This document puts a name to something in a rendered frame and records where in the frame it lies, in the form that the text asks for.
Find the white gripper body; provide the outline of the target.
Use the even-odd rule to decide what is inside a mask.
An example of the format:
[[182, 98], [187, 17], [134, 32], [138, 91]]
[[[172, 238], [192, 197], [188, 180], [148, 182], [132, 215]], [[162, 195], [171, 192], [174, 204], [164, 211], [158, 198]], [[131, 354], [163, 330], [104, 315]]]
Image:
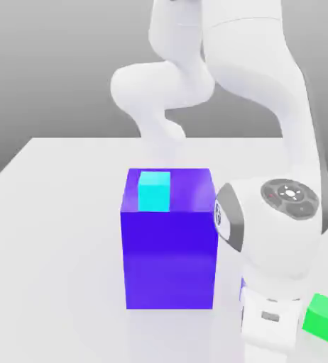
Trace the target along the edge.
[[244, 339], [244, 363], [288, 363], [289, 347], [256, 338]]

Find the small cyan cube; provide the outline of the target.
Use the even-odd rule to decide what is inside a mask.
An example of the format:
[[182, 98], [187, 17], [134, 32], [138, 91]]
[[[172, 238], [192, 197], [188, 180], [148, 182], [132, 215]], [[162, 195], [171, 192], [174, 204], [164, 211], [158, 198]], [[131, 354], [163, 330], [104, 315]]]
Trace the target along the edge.
[[142, 171], [138, 180], [138, 210], [170, 210], [170, 172]]

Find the large blue box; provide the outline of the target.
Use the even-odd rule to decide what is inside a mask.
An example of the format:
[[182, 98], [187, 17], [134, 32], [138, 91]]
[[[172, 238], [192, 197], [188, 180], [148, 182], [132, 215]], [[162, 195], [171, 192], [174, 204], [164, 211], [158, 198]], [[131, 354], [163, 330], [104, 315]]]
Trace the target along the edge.
[[120, 210], [126, 307], [212, 309], [218, 235], [210, 170], [169, 169], [168, 212], [138, 209], [142, 173], [128, 170]]

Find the small green cube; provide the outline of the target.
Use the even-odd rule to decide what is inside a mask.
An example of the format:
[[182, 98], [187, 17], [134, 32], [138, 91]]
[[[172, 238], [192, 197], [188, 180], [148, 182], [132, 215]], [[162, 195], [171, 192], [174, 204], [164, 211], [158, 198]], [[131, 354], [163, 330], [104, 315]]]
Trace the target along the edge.
[[307, 307], [302, 329], [328, 342], [328, 297], [314, 294]]

